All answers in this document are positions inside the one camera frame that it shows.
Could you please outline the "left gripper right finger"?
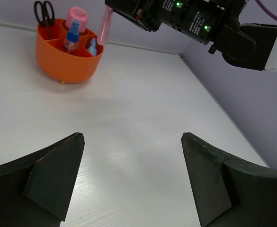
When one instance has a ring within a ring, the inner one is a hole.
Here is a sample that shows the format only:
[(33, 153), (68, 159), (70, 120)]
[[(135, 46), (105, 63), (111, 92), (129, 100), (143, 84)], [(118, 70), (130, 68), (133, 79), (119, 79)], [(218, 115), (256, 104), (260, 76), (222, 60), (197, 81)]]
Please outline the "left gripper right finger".
[(277, 170), (192, 133), (184, 133), (181, 142), (201, 226), (277, 227)]

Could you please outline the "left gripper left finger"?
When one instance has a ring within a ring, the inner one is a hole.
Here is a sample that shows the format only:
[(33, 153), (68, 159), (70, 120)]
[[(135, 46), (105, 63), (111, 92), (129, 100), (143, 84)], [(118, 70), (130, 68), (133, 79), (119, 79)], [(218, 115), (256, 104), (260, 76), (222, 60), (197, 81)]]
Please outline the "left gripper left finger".
[(58, 227), (65, 221), (85, 139), (74, 133), (0, 165), (0, 227)]

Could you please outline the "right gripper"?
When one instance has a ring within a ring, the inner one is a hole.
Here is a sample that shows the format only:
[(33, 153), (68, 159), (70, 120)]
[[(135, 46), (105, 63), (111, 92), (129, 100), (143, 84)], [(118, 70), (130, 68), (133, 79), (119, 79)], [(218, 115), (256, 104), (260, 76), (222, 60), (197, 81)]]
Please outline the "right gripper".
[(243, 0), (106, 0), (105, 5), (148, 32), (165, 24), (207, 45), (225, 26), (239, 27)]

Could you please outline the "pink pen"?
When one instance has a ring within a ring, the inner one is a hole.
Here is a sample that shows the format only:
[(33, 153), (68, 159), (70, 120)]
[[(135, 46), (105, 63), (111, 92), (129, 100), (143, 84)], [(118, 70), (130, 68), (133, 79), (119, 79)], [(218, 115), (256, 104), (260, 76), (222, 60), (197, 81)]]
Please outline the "pink pen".
[(113, 17), (113, 9), (111, 7), (106, 6), (101, 24), (98, 32), (98, 44), (106, 45), (108, 42), (108, 37), (110, 33), (111, 23)]

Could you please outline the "blue pen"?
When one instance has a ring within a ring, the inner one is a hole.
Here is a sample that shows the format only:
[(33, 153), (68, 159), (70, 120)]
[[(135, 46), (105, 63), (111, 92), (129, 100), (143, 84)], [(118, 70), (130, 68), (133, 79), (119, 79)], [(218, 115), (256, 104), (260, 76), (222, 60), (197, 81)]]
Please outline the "blue pen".
[(96, 38), (92, 38), (90, 43), (89, 43), (89, 46), (87, 48), (88, 52), (92, 55), (92, 56), (96, 56), (97, 53), (98, 53), (98, 50), (97, 50), (97, 40)]

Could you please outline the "clear blue capped glue bottle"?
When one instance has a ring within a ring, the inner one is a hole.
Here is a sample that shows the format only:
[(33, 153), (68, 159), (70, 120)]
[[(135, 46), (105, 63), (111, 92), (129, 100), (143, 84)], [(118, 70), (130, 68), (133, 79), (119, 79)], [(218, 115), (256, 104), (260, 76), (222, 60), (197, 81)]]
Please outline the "clear blue capped glue bottle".
[(63, 46), (68, 54), (77, 50), (79, 47), (79, 36), (80, 36), (80, 21), (73, 20), (70, 29), (68, 30), (67, 36), (63, 42)]

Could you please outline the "black scissors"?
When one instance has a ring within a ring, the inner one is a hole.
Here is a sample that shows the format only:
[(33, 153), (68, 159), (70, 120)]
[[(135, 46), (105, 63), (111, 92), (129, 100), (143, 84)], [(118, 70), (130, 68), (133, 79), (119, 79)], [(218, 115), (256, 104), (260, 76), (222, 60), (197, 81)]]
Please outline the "black scissors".
[[(41, 17), (38, 15), (38, 5), (40, 6)], [(39, 25), (47, 30), (48, 37), (51, 40), (53, 38), (51, 28), (55, 24), (54, 8), (51, 2), (36, 0), (34, 2), (34, 14)]]

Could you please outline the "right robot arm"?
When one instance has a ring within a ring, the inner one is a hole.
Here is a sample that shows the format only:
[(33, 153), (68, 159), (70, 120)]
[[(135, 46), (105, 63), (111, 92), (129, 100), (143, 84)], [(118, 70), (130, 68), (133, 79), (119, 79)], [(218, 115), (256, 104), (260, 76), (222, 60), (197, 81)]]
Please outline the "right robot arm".
[(241, 24), (244, 0), (107, 0), (115, 13), (148, 32), (161, 24), (210, 45), (235, 67), (277, 71), (277, 25)]

